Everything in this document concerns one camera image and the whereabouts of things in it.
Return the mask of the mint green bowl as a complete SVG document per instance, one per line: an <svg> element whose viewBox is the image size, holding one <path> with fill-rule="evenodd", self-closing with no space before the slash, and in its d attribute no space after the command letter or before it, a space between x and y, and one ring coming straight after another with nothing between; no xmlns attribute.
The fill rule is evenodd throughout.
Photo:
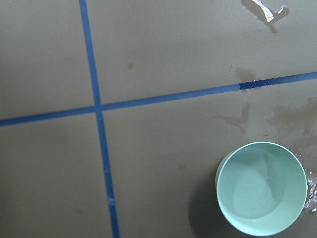
<svg viewBox="0 0 317 238"><path fill-rule="evenodd" d="M226 220L257 237L289 228L304 209L305 170L286 147L253 142L226 155L215 174L216 197Z"/></svg>

